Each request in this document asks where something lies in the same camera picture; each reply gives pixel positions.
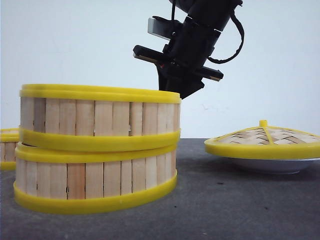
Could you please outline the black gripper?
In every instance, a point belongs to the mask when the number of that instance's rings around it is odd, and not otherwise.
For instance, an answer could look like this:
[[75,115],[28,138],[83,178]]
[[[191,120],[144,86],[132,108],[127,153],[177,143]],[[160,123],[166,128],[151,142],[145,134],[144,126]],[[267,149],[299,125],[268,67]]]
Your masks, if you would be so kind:
[[203,78],[214,81],[223,78],[219,70],[204,66],[220,34],[186,17],[180,31],[174,32],[161,52],[136,45],[133,56],[155,64],[160,91],[179,93],[185,99],[203,88]]

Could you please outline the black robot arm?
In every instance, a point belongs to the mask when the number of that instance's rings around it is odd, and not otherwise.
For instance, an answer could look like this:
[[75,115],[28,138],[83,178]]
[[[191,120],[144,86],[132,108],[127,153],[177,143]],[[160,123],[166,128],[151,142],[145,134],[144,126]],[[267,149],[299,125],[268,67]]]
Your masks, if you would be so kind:
[[239,53],[227,59],[214,59],[211,54],[215,44],[229,20],[235,24],[240,36],[244,28],[235,16],[235,9],[241,0],[173,0],[174,14],[179,8],[187,14],[184,22],[175,18],[165,19],[152,16],[148,19],[147,31],[156,37],[169,41],[161,52],[136,45],[133,56],[153,63],[158,73],[158,87],[161,91],[179,93],[182,99],[202,89],[203,78],[220,81],[224,75],[219,70],[205,67],[207,60],[224,64]]

